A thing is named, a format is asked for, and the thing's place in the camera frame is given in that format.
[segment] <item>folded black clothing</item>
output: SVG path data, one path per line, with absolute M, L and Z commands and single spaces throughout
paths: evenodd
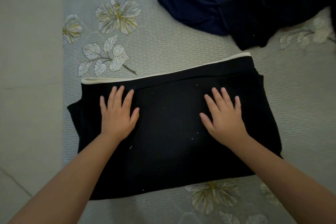
M 241 99 L 247 132 L 280 156 L 281 141 L 268 105 L 263 76 L 246 54 L 179 72 L 138 79 L 83 80 L 82 98 L 68 106 L 79 135 L 78 152 L 101 130 L 99 98 L 113 86 L 135 90 L 131 112 L 140 118 L 107 162 L 91 200 L 119 198 L 200 182 L 253 175 L 231 150 L 212 138 L 199 113 L 211 114 L 204 94 L 225 87 L 232 101 Z
M 229 33 L 241 50 L 264 47 L 282 27 L 315 16 L 334 0 L 227 0 L 221 4 Z

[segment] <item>person's left hand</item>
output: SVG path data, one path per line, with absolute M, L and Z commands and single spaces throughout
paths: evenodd
M 139 118 L 139 108 L 135 108 L 130 117 L 134 90 L 128 92 L 124 103 L 121 104 L 124 88 L 121 86 L 118 91 L 115 86 L 112 88 L 107 107 L 104 97 L 100 97 L 101 135 L 116 140 L 118 143 L 132 132 Z

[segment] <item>tile floor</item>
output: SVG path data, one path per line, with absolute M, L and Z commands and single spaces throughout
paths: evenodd
M 0 0 L 0 224 L 61 168 L 63 0 Z

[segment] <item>person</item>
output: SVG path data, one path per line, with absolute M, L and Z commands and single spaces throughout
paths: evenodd
M 77 223 L 104 166 L 118 144 L 134 129 L 139 108 L 130 115 L 134 91 L 122 103 L 124 87 L 112 88 L 107 106 L 100 97 L 101 134 L 50 180 L 11 220 L 10 224 Z M 212 120 L 200 113 L 210 135 L 232 150 L 275 194 L 297 223 L 336 223 L 336 196 L 314 179 L 276 156 L 248 135 L 225 88 L 205 95 Z

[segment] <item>person's left arm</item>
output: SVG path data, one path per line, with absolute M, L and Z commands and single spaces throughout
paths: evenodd
M 112 88 L 107 107 L 100 97 L 101 134 L 50 180 L 9 222 L 77 223 L 92 191 L 119 143 L 134 129 L 139 108 L 130 117 L 134 91 L 122 104 L 124 86 Z

